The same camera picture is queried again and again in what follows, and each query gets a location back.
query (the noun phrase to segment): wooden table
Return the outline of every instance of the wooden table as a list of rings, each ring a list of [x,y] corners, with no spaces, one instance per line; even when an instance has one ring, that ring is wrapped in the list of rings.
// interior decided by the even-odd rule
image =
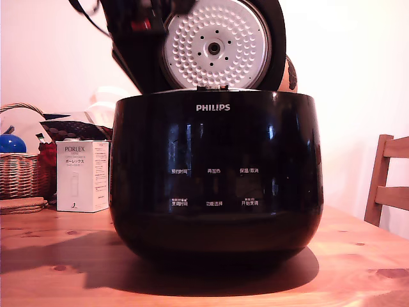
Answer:
[[[325,207],[274,271],[175,274],[143,263],[109,211],[1,217],[1,306],[409,306],[409,241]]]

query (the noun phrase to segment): cork mat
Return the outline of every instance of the cork mat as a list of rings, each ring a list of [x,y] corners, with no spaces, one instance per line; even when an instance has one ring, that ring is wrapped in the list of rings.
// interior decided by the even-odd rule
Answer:
[[[0,214],[26,214],[43,210],[48,205],[42,197],[0,200]]]

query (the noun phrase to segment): basket handle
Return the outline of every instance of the basket handle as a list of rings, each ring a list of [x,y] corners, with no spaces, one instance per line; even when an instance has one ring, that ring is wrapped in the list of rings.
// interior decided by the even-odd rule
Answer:
[[[6,112],[7,110],[16,109],[18,107],[23,107],[25,109],[33,110],[33,111],[37,112],[38,114],[40,114],[42,117],[44,117],[43,111],[41,111],[37,107],[32,106],[31,104],[22,104],[20,102],[17,102],[15,104],[6,104],[3,107],[0,107],[0,114],[3,113],[3,112]]]

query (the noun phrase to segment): chair backrest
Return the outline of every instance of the chair backrest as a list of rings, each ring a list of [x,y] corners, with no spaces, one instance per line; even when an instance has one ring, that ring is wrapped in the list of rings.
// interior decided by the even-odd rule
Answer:
[[[375,226],[379,226],[383,205],[409,210],[409,187],[386,187],[390,158],[409,158],[409,137],[379,137],[365,212],[365,221]]]

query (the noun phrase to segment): philips logo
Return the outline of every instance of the philips logo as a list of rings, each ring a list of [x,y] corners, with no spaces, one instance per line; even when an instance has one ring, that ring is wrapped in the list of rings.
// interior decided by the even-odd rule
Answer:
[[[65,147],[66,152],[85,152],[84,147],[78,146],[78,147]]]
[[[230,111],[229,104],[198,104],[196,105],[197,112],[212,112],[212,111]]]

